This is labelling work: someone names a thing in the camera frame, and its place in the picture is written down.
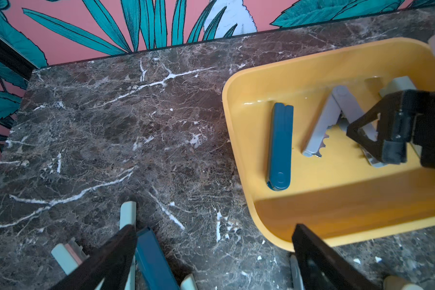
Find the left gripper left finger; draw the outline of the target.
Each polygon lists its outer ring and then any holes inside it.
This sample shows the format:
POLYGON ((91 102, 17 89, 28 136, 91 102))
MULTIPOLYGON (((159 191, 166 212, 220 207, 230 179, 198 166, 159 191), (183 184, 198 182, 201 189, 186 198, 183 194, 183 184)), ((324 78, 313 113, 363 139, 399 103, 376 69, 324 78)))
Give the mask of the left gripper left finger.
POLYGON ((132 225, 124 226, 53 290, 123 290, 134 258, 137 236, 132 225))

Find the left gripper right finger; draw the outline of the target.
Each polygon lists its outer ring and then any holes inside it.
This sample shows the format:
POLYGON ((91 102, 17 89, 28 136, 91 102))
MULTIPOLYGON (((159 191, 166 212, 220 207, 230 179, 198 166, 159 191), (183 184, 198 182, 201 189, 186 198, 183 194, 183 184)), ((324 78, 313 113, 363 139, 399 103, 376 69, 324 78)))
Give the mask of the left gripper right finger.
POLYGON ((305 290, 377 290, 379 288, 304 224, 296 225, 292 244, 305 290))

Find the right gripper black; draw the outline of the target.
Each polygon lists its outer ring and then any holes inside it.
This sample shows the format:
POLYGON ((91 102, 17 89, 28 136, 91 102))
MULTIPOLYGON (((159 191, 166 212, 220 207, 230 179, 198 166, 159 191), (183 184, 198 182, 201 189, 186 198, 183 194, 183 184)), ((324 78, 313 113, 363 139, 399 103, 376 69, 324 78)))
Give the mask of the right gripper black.
POLYGON ((346 135, 383 163, 405 163, 405 146, 420 146, 420 165, 435 169, 435 91, 392 93, 352 122, 346 135))

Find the yellow plastic storage tray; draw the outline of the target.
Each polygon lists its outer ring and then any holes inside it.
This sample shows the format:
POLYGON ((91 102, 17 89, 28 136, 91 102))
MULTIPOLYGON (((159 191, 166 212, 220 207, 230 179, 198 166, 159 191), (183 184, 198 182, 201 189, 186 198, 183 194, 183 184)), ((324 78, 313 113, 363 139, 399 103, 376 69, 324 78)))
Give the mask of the yellow plastic storage tray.
POLYGON ((435 225, 435 170, 409 147, 401 165, 371 166, 345 132, 332 127, 319 157, 302 152, 333 88, 343 85, 367 111, 379 90, 407 76, 435 91, 435 57, 428 44, 397 37, 312 54, 237 72, 222 102, 250 215, 274 245, 291 251, 297 224, 328 245, 351 244, 435 225), (294 108, 291 183, 267 186, 271 113, 294 108))

